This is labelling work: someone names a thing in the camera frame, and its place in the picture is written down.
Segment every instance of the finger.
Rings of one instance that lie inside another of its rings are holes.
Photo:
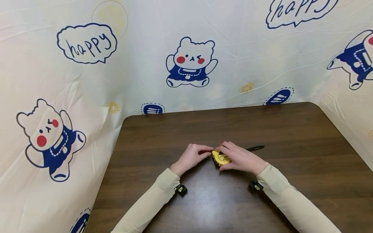
[[[220,144],[220,146],[225,146],[228,149],[232,149],[233,148],[232,143],[229,143],[229,142],[223,142],[222,144]]]
[[[213,147],[209,147],[209,146],[206,146],[206,145],[198,145],[196,144],[197,148],[198,148],[198,151],[212,151],[214,150]]]
[[[230,144],[232,147],[240,148],[239,146],[237,146],[237,145],[234,144],[233,142],[228,142],[228,144]]]
[[[212,153],[211,152],[205,152],[203,154],[200,154],[199,157],[201,158],[200,161],[204,160],[205,158],[207,158],[208,156],[210,156]]]
[[[224,171],[224,170],[231,170],[234,169],[234,164],[228,163],[226,165],[223,165],[219,168],[219,171]]]
[[[224,146],[216,147],[215,150],[216,151],[221,151],[221,152],[223,152],[223,154],[226,154],[228,156],[231,153],[231,151],[228,148],[224,147]]]

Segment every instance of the black clip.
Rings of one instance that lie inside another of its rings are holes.
[[[264,187],[259,184],[257,181],[253,181],[250,183],[249,188],[255,191],[262,190]]]
[[[175,192],[177,192],[181,197],[185,196],[185,194],[188,192],[187,188],[184,185],[179,184],[174,189]]]

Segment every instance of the hand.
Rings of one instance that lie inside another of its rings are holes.
[[[204,145],[189,144],[180,159],[174,163],[170,169],[173,173],[181,177],[186,171],[196,166],[199,162],[211,155],[214,148]]]
[[[220,171],[234,169],[247,171],[257,176],[269,165],[268,162],[232,142],[223,142],[215,150],[223,152],[232,161],[221,166]]]

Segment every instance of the black object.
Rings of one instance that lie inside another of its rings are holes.
[[[249,188],[255,191],[262,190],[264,187],[259,184],[257,181],[253,181],[250,183]]]
[[[264,146],[256,146],[256,147],[250,147],[250,148],[247,148],[246,150],[247,151],[257,151],[259,149],[263,149]]]
[[[177,192],[181,197],[185,196],[185,194],[188,192],[187,188],[184,185],[179,184],[174,189],[175,192]]]

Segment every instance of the yellow tape measure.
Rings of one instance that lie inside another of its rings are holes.
[[[214,159],[215,163],[219,165],[219,167],[232,162],[228,156],[219,151],[212,151],[212,158]]]

